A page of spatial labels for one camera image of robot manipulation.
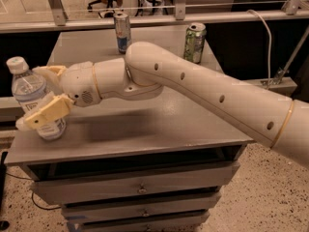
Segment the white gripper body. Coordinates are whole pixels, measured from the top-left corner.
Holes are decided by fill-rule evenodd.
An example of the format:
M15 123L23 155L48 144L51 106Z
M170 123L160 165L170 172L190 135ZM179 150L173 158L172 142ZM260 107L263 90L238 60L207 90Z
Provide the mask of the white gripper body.
M61 75L60 84L74 104L86 107L97 103L97 87L93 75L93 63L90 61L73 64Z

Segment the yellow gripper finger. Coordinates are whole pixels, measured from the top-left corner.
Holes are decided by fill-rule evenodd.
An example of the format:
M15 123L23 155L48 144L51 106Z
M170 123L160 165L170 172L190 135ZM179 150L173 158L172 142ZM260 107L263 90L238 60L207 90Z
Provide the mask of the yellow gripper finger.
M35 67L34 73L41 75L47 82L47 86L54 93L62 93L63 89L60 84L61 75L67 68L65 66L42 66Z
M15 123L20 131L32 131L70 114L74 101L65 94L48 93L38 105Z

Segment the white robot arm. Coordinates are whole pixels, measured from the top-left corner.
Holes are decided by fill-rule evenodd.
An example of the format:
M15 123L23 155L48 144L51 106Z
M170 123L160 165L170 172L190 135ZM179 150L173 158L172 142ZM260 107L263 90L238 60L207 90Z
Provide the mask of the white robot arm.
M61 90L49 93L18 119L21 131L36 130L70 114L73 106L104 99L151 99L169 87L200 104L278 154L309 167L309 105L210 70L147 42L133 43L123 58L68 68L34 69Z

